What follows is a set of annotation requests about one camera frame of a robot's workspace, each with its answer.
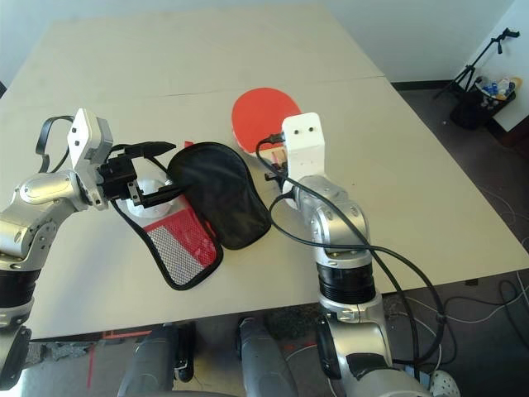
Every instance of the metal bracket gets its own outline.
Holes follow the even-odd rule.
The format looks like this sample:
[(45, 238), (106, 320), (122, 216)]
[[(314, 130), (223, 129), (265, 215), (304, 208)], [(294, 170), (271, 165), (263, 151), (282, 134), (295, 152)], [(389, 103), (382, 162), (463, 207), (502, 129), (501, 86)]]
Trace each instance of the metal bracket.
[(33, 271), (42, 269), (56, 234), (57, 225), (55, 222), (45, 223), (36, 231), (26, 258), (20, 259), (5, 254), (1, 255), (0, 270)]
[(98, 210), (108, 208), (97, 168), (112, 149), (112, 134), (106, 120), (86, 109), (79, 109), (68, 133), (68, 147), (75, 173), (90, 203)]

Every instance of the black strap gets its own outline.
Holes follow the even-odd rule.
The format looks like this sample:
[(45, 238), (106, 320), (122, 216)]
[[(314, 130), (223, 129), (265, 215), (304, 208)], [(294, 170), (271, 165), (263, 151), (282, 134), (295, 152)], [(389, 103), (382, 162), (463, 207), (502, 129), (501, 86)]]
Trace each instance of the black strap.
[[(45, 149), (46, 149), (46, 143), (48, 142), (48, 135), (50, 134), (51, 126), (57, 120), (66, 120), (68, 122), (74, 122), (74, 117), (73, 116), (50, 117), (44, 122), (44, 124), (42, 124), (41, 134), (39, 135), (39, 140), (36, 142), (36, 148), (35, 148), (35, 153), (42, 157), (42, 164), (41, 164), (41, 168), (39, 169), (39, 172), (48, 172), (48, 168), (50, 167), (50, 157), (45, 153)], [(68, 154), (69, 154), (69, 148), (66, 147), (66, 153), (63, 155), (62, 159), (60, 159), (59, 164), (51, 172), (56, 172), (62, 166), (62, 164), (66, 161)]]

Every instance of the white object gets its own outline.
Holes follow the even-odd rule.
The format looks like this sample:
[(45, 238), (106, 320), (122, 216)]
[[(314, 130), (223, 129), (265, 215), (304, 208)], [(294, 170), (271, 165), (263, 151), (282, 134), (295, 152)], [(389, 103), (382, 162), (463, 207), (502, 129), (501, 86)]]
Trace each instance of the white object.
[[(158, 191), (164, 186), (163, 182), (156, 179), (138, 179), (138, 186), (143, 190), (143, 194), (151, 194)], [(154, 207), (144, 208), (143, 205), (134, 205), (131, 199), (126, 201), (126, 207), (129, 213), (138, 218), (156, 219), (162, 218), (171, 209), (172, 201), (155, 205)]]
[(430, 391), (433, 397), (460, 397), (461, 393), (454, 378), (444, 371), (434, 371), (430, 378)]
[[(214, 63), (203, 62), (210, 56)], [(238, 150), (233, 103), (266, 84), (320, 114), (326, 174), (361, 205), (374, 243), (409, 257), (436, 285), (529, 267), (503, 220), (369, 65), (338, 22), (314, 6), (61, 22), (2, 97), (0, 203), (38, 169), (33, 148), (49, 116), (86, 106), (108, 120), (116, 143), (217, 141)], [(50, 139), (50, 153), (63, 153), (64, 140), (57, 142)], [(256, 160), (245, 160), (270, 203), (276, 184), (264, 180)], [(142, 160), (135, 167), (138, 175), (155, 169)], [(291, 208), (278, 206), (275, 217), (292, 233), (306, 232)], [(422, 287), (405, 266), (386, 263), (404, 289)], [(393, 290), (376, 266), (374, 277), (381, 292)], [(270, 230), (243, 250), (225, 250), (207, 280), (177, 292), (114, 211), (90, 210), (61, 226), (35, 298), (27, 325), (41, 338), (317, 302), (318, 282), (312, 249)]]
[[(287, 151), (288, 177), (300, 180), (308, 175), (325, 175), (325, 139), (322, 123), (316, 113), (304, 113), (283, 120), (281, 131)], [(283, 193), (292, 188), (290, 182), (283, 185)], [(296, 208), (289, 199), (288, 204)]]

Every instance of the cable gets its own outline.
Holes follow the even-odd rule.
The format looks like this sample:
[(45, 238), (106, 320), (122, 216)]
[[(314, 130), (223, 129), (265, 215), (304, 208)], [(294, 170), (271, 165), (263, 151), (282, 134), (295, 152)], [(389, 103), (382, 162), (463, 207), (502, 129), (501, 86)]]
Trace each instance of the cable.
[(57, 163), (55, 168), (52, 171), (50, 171), (51, 174), (53, 174), (53, 173), (55, 173), (55, 172), (57, 172), (59, 170), (59, 168), (62, 166), (62, 164), (64, 164), (64, 162), (68, 158), (68, 155), (69, 155), (69, 147), (66, 148), (66, 152), (64, 153), (62, 159), (59, 160), (59, 163)]
[(507, 208), (509, 208), (510, 214), (512, 214), (512, 222), (511, 223), (507, 223), (506, 222), (506, 224), (508, 226), (511, 226), (511, 225), (513, 225), (516, 222), (516, 217), (514, 215), (514, 209), (512, 209), (511, 204), (509, 204), (509, 202), (505, 198), (503, 198), (502, 196), (499, 196), (499, 195), (491, 192), (490, 190), (487, 190), (486, 188), (484, 188), (482, 186), (478, 186), (478, 185), (476, 185), (476, 186), (478, 187), (479, 190), (482, 190), (486, 194), (489, 194), (489, 195), (493, 196), (494, 198), (500, 200), (501, 202), (503, 202), (507, 206)]
[[(512, 290), (514, 291), (514, 296), (516, 298), (516, 296), (518, 295), (518, 291), (516, 289), (516, 286), (509, 280), (502, 280), (499, 282), (499, 285), (498, 285), (498, 292), (499, 294), (501, 295), (503, 301), (505, 303), (507, 303), (506, 299), (503, 297), (503, 290), (502, 290), (502, 285), (503, 284), (508, 284), (511, 286)], [(507, 307), (507, 305), (505, 304), (505, 315), (507, 316), (507, 320), (510, 322), (510, 324), (512, 325), (512, 329), (514, 329), (514, 332), (518, 335), (518, 339), (520, 339), (520, 342), (522, 343), (522, 345), (527, 349), (529, 350), (529, 343), (526, 341), (526, 339), (523, 337), (523, 334), (522, 332), (520, 331), (520, 328), (518, 328), (518, 326), (516, 325), (516, 323), (514, 322), (514, 319), (512, 318), (511, 316), (511, 312), (509, 310), (509, 308)]]
[[(301, 349), (297, 349), (295, 352), (292, 352), (290, 353), (287, 358), (285, 358), (284, 360), (286, 362), (289, 362), (290, 359), (294, 356), (296, 356), (298, 353), (301, 353), (301, 352), (305, 352), (306, 350), (308, 349), (312, 349), (313, 347), (316, 347), (317, 345), (310, 345), (310, 346), (305, 346), (305, 347), (302, 347)], [(329, 384), (329, 389), (331, 389), (331, 393), (334, 397), (337, 397), (336, 395), (336, 392), (334, 391), (334, 388), (332, 387), (332, 383), (331, 383), (331, 380), (329, 378), (327, 378), (327, 383)]]
[(526, 304), (527, 304), (526, 309), (529, 309), (529, 299), (527, 298), (526, 287), (522, 283), (522, 279), (520, 278), (520, 272), (519, 271), (516, 272), (516, 278), (518, 279), (518, 284), (520, 284), (522, 295), (523, 295), (523, 297), (526, 300)]
[[(513, 300), (510, 300), (508, 301), (507, 303), (505, 304), (492, 304), (492, 303), (486, 303), (486, 304), (492, 304), (494, 306), (497, 306), (499, 305), (499, 308), (493, 310), (489, 315), (487, 315), (486, 317), (484, 318), (480, 318), (480, 319), (477, 319), (477, 320), (464, 320), (462, 318), (456, 318), (456, 317), (453, 317), (453, 316), (450, 316), (450, 315), (446, 315), (446, 318), (450, 319), (450, 320), (453, 320), (453, 321), (456, 321), (457, 323), (464, 323), (464, 324), (477, 324), (477, 323), (482, 323), (484, 321), (487, 321), (489, 320), (494, 314), (496, 314), (498, 311), (500, 311), (501, 309), (504, 309), (506, 306), (509, 306), (511, 304), (514, 304), (516, 303), (520, 298), (522, 297), (522, 294), (519, 294), (515, 299)], [(458, 297), (460, 299), (467, 299), (468, 297), (465, 297), (465, 296), (460, 296)], [(421, 302), (420, 300), (417, 300), (417, 299), (414, 299), (414, 298), (411, 298), (411, 297), (406, 297), (407, 300), (411, 300), (412, 302), (415, 302), (416, 304), (420, 304), (421, 306), (431, 310), (432, 312), (437, 312), (437, 310), (435, 310), (432, 306), (429, 306), (427, 304), (424, 304), (423, 302)], [(478, 299), (473, 299), (473, 298), (468, 298), (469, 300), (473, 300), (473, 301), (477, 301), (479, 303), (485, 303), (484, 301), (481, 301), (481, 300), (478, 300)]]
[(332, 387), (332, 382), (329, 378), (327, 378), (327, 383), (329, 384), (329, 389), (331, 389), (332, 397), (338, 397), (336, 395), (336, 392), (334, 391), (334, 387)]
[[(400, 316), (406, 316), (407, 317), (407, 314), (405, 314), (404, 312), (397, 312), (398, 315)], [(419, 324), (421, 324), (425, 329), (427, 329), (428, 331), (430, 331), (430, 333), (435, 337), (436, 336), (436, 333), (434, 332), (433, 329), (431, 329), (426, 323), (424, 323), (423, 321), (419, 320), (418, 318), (415, 318), (415, 321), (417, 321)], [(442, 346), (439, 345), (439, 355), (437, 357), (437, 363), (436, 363), (436, 366), (434, 367), (434, 369), (431, 371), (431, 372), (434, 372), (434, 371), (437, 371), (437, 369), (439, 368), (439, 366), (441, 365), (441, 360), (442, 360), (442, 356), (443, 356), (443, 349), (442, 349)]]
[(274, 140), (282, 141), (282, 138), (279, 136), (279, 139), (278, 139), (278, 136), (275, 136), (275, 137), (271, 137), (269, 139), (261, 140), (257, 144), (257, 147), (255, 148), (255, 154), (257, 155), (257, 158), (259, 159), (259, 161), (264, 165), (264, 167), (266, 167), (272, 173), (277, 175), (279, 178), (288, 181), (293, 186), (296, 186), (299, 189), (304, 190), (305, 192), (311, 194), (313, 197), (315, 197), (317, 199), (320, 199), (323, 203), (325, 203), (328, 207), (330, 207), (335, 212), (335, 214), (349, 227), (349, 229), (352, 232), (354, 232), (355, 235), (364, 243), (364, 245), (365, 245), (364, 249), (369, 249), (370, 250), (371, 255), (373, 256), (373, 258), (379, 263), (380, 267), (382, 268), (382, 270), (384, 271), (386, 276), (390, 279), (393, 287), (397, 290), (399, 297), (403, 301), (403, 305), (404, 305), (404, 308), (406, 309), (406, 313), (409, 315), (410, 326), (412, 328), (413, 361), (410, 361), (409, 363), (412, 363), (414, 365), (414, 375), (417, 378), (419, 376), (418, 369), (417, 369), (417, 364), (420, 363), (420, 362), (424, 362), (425, 360), (427, 360), (435, 352), (435, 350), (437, 349), (437, 347), (441, 343), (441, 340), (442, 340), (442, 337), (443, 337), (443, 332), (444, 332), (444, 325), (445, 325), (445, 321), (446, 321), (444, 319), (444, 309), (443, 309), (443, 306), (442, 306), (441, 298), (439, 298), (439, 295), (437, 294), (437, 292), (435, 290), (435, 287), (430, 282), (430, 280), (426, 277), (426, 275), (424, 273), (422, 273), (420, 271), (420, 269), (418, 269), (411, 261), (409, 261), (408, 259), (404, 258), (403, 256), (400, 256), (399, 254), (396, 254), (395, 252), (392, 252), (392, 251), (390, 251), (388, 249), (384, 249), (384, 250), (386, 250), (387, 253), (391, 252), (390, 255), (392, 255), (394, 257), (397, 257), (400, 261), (402, 261), (404, 264), (406, 264), (408, 267), (410, 267), (412, 270), (414, 270), (422, 278), (422, 280), (425, 282), (425, 284), (427, 285), (428, 289), (431, 291), (433, 299), (436, 301), (436, 306), (438, 308), (437, 311), (439, 313), (439, 317), (437, 319), (438, 326), (437, 326), (436, 340), (432, 343), (432, 346), (430, 346), (429, 350), (427, 351), (427, 353), (424, 356), (417, 357), (418, 356), (417, 325), (415, 324), (415, 321), (414, 321), (412, 309), (411, 309), (408, 301), (406, 300), (406, 297), (405, 297), (405, 295), (403, 293), (403, 290), (400, 287), (400, 285), (398, 284), (397, 280), (394, 278), (394, 276), (391, 273), (391, 271), (389, 271), (388, 267), (384, 264), (382, 259), (375, 252), (375, 250), (369, 246), (369, 242), (367, 241), (365, 236), (358, 230), (358, 228), (350, 221), (350, 219), (333, 202), (331, 202), (327, 198), (323, 197), (322, 195), (318, 194), (317, 192), (309, 189), (307, 186), (304, 186), (304, 185), (300, 184), (299, 182), (297, 182), (297, 181), (295, 181), (293, 179), (290, 179), (288, 176), (283, 175), (281, 172), (276, 170), (272, 165), (269, 165), (261, 157), (261, 155), (260, 155), (260, 147), (264, 143), (273, 143)]
[(302, 347), (301, 349), (297, 349), (295, 352), (290, 353), (290, 354), (287, 356), (287, 358), (285, 358), (284, 360), (285, 360), (286, 362), (289, 362), (290, 359), (291, 359), (292, 357), (296, 356), (298, 353), (305, 352), (306, 350), (308, 350), (308, 349), (312, 349), (313, 347), (316, 347), (316, 346), (317, 346), (317, 345), (310, 345), (310, 346)]

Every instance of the floor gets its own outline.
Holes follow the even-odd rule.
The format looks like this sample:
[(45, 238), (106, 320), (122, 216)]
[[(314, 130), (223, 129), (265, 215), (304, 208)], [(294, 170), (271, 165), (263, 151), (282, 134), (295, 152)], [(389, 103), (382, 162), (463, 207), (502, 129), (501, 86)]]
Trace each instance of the floor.
[[(520, 240), (529, 237), (529, 161), (515, 151), (500, 146), (484, 129), (466, 131), (455, 126), (448, 115), (455, 105), (450, 95), (444, 95), (435, 102), (431, 100), (434, 91), (402, 91), (403, 98), (419, 117), (430, 127), (441, 144), (452, 154), (463, 171), (478, 185), (491, 203)], [(529, 251), (529, 239), (524, 241)], [(529, 270), (520, 272), (522, 282), (529, 285)], [(442, 298), (464, 295), (498, 302), (498, 283), (509, 280), (519, 284), (516, 274), (505, 274), (478, 280), (476, 285), (465, 282), (441, 285), (438, 291)], [(512, 291), (507, 285), (504, 291), (510, 298)], [(409, 297), (431, 304), (425, 289), (407, 293)], [(403, 311), (393, 294), (384, 297), (388, 315), (388, 332), (392, 343), (393, 356), (408, 358), (411, 351), (407, 319), (398, 314)], [(417, 318), (434, 327), (434, 313), (420, 304), (412, 303)], [(450, 315), (460, 319), (479, 319), (487, 316), (493, 306), (456, 300), (450, 304)], [(305, 305), (252, 313), (265, 321), (278, 339), (285, 356), (302, 347), (311, 346), (314, 340), (313, 321), (317, 307)], [(523, 299), (509, 306), (509, 313), (521, 333), (529, 340), (529, 307)], [(456, 360), (441, 366), (456, 379), (462, 395), (526, 395), (529, 350), (520, 342), (508, 322), (506, 310), (501, 309), (490, 319), (480, 323), (450, 321), (458, 342)], [(239, 314), (202, 318), (197, 320), (198, 347), (195, 362), (195, 377), (188, 384), (175, 383), (177, 390), (210, 390), (236, 396), (244, 395), (241, 379), (241, 364), (234, 349), (234, 332)], [(429, 345), (432, 336), (420, 326), (422, 351)], [(64, 358), (43, 362), (24, 370), (16, 389), (0, 397), (42, 397), (57, 395), (114, 396), (121, 382), (126, 364), (132, 356), (135, 340), (121, 342), (99, 342), (92, 353), (77, 358)], [(443, 361), (454, 352), (448, 335), (443, 344)], [(92, 375), (88, 376), (92, 361)], [(299, 395), (332, 396), (325, 376), (319, 369), (317, 349), (309, 347), (292, 356), (289, 360)], [(337, 395), (343, 395), (335, 385)]]

